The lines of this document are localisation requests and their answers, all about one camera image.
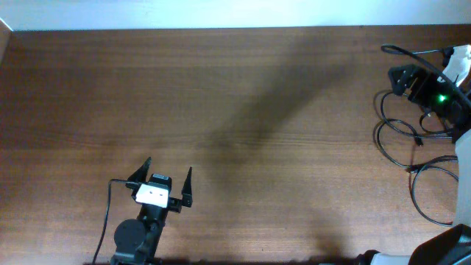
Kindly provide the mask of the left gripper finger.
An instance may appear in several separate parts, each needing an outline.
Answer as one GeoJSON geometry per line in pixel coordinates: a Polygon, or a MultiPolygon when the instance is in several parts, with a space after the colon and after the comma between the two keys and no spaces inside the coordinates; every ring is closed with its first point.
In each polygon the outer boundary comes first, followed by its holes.
{"type": "Polygon", "coordinates": [[[183,197],[191,197],[192,196],[192,187],[191,187],[191,176],[192,176],[192,167],[189,167],[183,188],[182,188],[182,196],[183,197]]]}
{"type": "Polygon", "coordinates": [[[131,189],[136,189],[140,184],[146,182],[146,177],[148,175],[149,167],[152,163],[152,158],[148,157],[142,166],[140,166],[134,173],[132,173],[126,181],[126,187],[131,189]]]}

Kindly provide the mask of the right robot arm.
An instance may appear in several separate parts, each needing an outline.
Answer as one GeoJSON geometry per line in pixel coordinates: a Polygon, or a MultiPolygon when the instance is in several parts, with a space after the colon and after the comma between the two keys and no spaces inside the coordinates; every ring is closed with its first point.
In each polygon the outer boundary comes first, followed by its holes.
{"type": "Polygon", "coordinates": [[[406,136],[421,145],[424,138],[449,138],[456,146],[455,155],[443,155],[426,163],[404,165],[410,174],[409,193],[415,208],[417,181],[423,172],[433,170],[450,176],[457,185],[456,216],[443,223],[446,231],[419,245],[410,255],[387,255],[368,250],[355,264],[469,264],[470,263],[470,97],[459,86],[469,71],[455,70],[447,64],[442,72],[416,65],[389,69],[392,93],[405,96],[421,107],[425,119],[435,113],[443,130],[425,130],[419,134],[409,127],[406,136]]]}

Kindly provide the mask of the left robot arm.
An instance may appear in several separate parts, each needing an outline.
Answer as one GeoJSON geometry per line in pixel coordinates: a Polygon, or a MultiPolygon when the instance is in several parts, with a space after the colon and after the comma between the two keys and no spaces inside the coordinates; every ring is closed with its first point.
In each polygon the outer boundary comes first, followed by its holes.
{"type": "Polygon", "coordinates": [[[125,186],[132,191],[132,199],[141,206],[134,219],[119,224],[113,235],[116,250],[112,265],[155,264],[155,253],[166,224],[168,213],[180,213],[193,203],[191,175],[188,170],[180,198],[170,196],[172,179],[161,174],[148,175],[152,159],[147,158],[127,180],[125,186]]]}

